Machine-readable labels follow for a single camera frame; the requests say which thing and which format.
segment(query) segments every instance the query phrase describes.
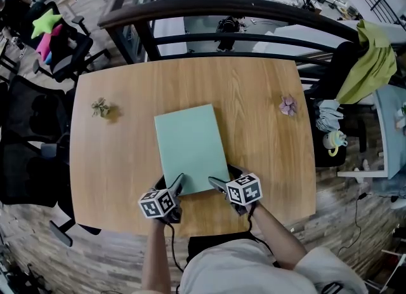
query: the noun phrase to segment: green star plush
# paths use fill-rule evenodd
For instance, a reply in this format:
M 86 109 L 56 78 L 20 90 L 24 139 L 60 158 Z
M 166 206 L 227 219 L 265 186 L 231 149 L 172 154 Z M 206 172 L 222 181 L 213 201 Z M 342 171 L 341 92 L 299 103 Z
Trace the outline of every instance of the green star plush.
M 39 36 L 42 33 L 52 33 L 52 28 L 61 19 L 62 15 L 54 15 L 53 10 L 50 9 L 38 20 L 32 22 L 34 25 L 34 31 L 31 35 L 31 39 Z

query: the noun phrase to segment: pink flower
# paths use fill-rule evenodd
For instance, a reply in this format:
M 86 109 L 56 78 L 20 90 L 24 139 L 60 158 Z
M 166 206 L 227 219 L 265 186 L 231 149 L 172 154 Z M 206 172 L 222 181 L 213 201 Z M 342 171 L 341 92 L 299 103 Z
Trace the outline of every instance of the pink flower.
M 282 97 L 282 103 L 279 105 L 279 109 L 281 113 L 286 116 L 293 116 L 298 111 L 298 103 L 291 95 Z

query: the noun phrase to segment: floor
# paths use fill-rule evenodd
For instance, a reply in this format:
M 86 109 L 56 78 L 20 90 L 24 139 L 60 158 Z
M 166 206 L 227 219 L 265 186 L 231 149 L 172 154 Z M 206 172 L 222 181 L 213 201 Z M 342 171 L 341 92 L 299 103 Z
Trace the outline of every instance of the floor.
M 104 31 L 96 26 L 97 16 L 102 12 L 103 0 L 81 0 L 73 7 L 84 15 L 86 25 L 95 39 L 92 52 L 106 46 L 113 54 L 107 65 L 124 63 L 112 41 Z M 14 47 L 8 49 L 7 55 L 12 59 L 18 57 Z M 58 84 L 52 79 L 32 73 L 32 62 L 38 58 L 32 50 L 22 59 L 20 72 L 31 81 L 49 87 L 69 89 L 72 82 Z M 99 69 L 105 65 L 101 59 L 96 63 Z M 0 68 L 0 74 L 8 72 Z M 348 157 L 342 169 L 360 167 L 362 159 L 369 160 L 371 168 L 377 168 L 383 159 L 377 153 L 382 151 L 381 134 L 376 115 L 369 109 L 352 113 L 354 119 L 362 116 L 367 126 L 368 146 L 366 153 L 360 154 L 356 138 L 351 138 Z M 335 168 L 317 169 L 317 212 L 316 214 L 286 225 L 292 233 L 308 248 L 326 246 L 337 253 L 342 246 L 349 246 L 358 237 L 355 226 L 355 201 L 363 192 L 369 192 L 371 180 L 357 184 L 354 179 L 336 177 Z M 391 231 L 397 224 L 404 225 L 405 210 L 393 211 L 389 207 L 390 199 L 367 196 L 358 202 L 358 224 L 362 228 L 359 240 L 350 248 L 341 251 L 340 258 L 353 267 L 362 277 L 367 275 L 377 264 L 383 248 L 391 248 L 394 243 Z M 140 288 L 141 269 L 145 254 L 146 237 L 132 234 L 118 234 L 102 231 L 99 236 L 92 236 L 78 225 L 69 230 L 74 240 L 72 248 L 64 246 L 49 230 L 49 221 L 61 225 L 67 220 L 56 206 L 45 208 L 34 205 L 3 206 L 0 210 L 0 231 L 3 238 L 18 236 L 22 232 L 33 234 L 10 241 L 11 256 L 25 268 L 32 268 L 43 275 L 49 288 L 55 293 L 92 293 L 115 290 L 130 294 Z M 167 240 L 168 256 L 170 239 Z M 176 258 L 185 266 L 188 239 L 176 238 Z M 180 281 L 181 274 L 169 258 L 173 291 Z
M 337 20 L 341 17 L 338 10 L 333 10 L 329 8 L 327 3 L 322 4 L 322 14 Z M 205 16 L 205 17 L 185 17 L 185 29 L 193 33 L 213 33 L 216 32 L 218 23 L 221 19 L 225 17 L 221 16 Z M 268 31 L 274 33 L 275 29 L 278 27 L 286 26 L 285 22 L 279 22 L 274 20 L 264 20 L 254 18 L 256 23 L 251 22 L 250 17 L 245 17 L 242 21 L 247 25 L 246 32 L 252 34 L 266 34 Z M 235 51 L 252 52 L 256 42 L 252 41 L 236 41 L 234 44 Z M 219 42 L 214 41 L 198 41 L 187 43 L 188 51 L 193 50 L 194 52 L 213 52 L 216 51 Z

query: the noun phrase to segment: green notebook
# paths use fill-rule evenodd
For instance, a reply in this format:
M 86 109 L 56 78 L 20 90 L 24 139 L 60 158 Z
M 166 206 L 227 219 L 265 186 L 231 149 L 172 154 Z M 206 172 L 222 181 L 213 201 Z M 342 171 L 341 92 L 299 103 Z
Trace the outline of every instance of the green notebook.
M 230 180 L 211 104 L 156 116 L 155 127 L 167 187 L 180 173 L 181 195 L 213 189 L 208 177 Z

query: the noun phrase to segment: black and white marker cube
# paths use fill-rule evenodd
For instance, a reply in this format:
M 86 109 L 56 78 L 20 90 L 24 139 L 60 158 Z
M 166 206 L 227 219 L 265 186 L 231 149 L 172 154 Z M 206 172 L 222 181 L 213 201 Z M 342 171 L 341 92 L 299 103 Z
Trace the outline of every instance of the black and white marker cube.
M 167 189 L 143 194 L 138 204 L 147 218 L 164 217 L 175 207 L 173 198 Z
M 235 204 L 245 206 L 262 198 L 261 182 L 253 173 L 227 182 L 226 186 L 228 198 Z

